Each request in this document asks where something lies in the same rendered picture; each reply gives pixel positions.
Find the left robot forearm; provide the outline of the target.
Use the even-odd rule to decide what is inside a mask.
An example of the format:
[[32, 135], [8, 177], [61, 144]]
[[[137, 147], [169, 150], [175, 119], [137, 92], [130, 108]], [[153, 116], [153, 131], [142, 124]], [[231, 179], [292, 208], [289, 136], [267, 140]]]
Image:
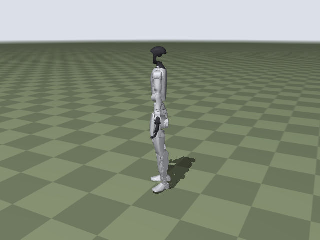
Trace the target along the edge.
[[162, 106], [162, 98], [159, 94], [155, 97], [156, 102], [154, 103], [154, 121], [156, 121], [156, 117], [160, 117], [161, 122], [161, 106]]

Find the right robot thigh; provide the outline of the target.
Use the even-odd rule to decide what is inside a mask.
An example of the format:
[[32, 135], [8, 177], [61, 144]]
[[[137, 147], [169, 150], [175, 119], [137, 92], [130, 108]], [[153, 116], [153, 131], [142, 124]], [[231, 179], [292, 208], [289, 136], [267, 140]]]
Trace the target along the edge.
[[[151, 118], [150, 118], [150, 136], [153, 137], [154, 136], [154, 127], [155, 127], [155, 116], [154, 116], [154, 112], [151, 114]], [[154, 139], [152, 139], [152, 142], [154, 144]], [[164, 149], [166, 150], [167, 146], [166, 144], [164, 144]]]

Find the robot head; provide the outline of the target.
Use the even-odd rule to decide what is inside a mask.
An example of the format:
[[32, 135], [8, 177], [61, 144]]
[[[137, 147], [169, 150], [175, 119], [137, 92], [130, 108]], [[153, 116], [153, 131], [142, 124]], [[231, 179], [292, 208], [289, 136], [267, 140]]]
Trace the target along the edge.
[[156, 66], [159, 66], [160, 69], [166, 69], [162, 62], [157, 61], [157, 56], [161, 57], [162, 55], [167, 54], [166, 49], [164, 47], [157, 46], [151, 49], [151, 53], [153, 54], [153, 64], [156, 64]]

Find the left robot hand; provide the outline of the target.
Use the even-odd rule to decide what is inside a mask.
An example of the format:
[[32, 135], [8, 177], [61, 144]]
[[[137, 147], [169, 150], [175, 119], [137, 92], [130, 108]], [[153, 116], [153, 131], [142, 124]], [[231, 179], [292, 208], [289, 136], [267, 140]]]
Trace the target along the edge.
[[155, 133], [154, 136], [151, 136], [151, 139], [154, 139], [156, 136], [157, 136], [157, 133], [159, 132], [159, 129], [160, 129], [160, 117], [156, 117], [156, 120], [154, 122], [156, 124], [156, 128], [155, 128], [155, 131], [153, 133]]

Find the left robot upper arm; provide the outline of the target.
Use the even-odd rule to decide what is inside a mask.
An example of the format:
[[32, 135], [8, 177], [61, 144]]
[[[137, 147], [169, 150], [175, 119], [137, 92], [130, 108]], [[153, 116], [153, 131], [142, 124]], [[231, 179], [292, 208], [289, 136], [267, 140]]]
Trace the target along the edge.
[[162, 79], [163, 79], [163, 74], [161, 70], [157, 70], [153, 72], [153, 84], [154, 84], [154, 91], [155, 94], [151, 96], [151, 100], [153, 102], [156, 102], [156, 95], [160, 95], [162, 98]]

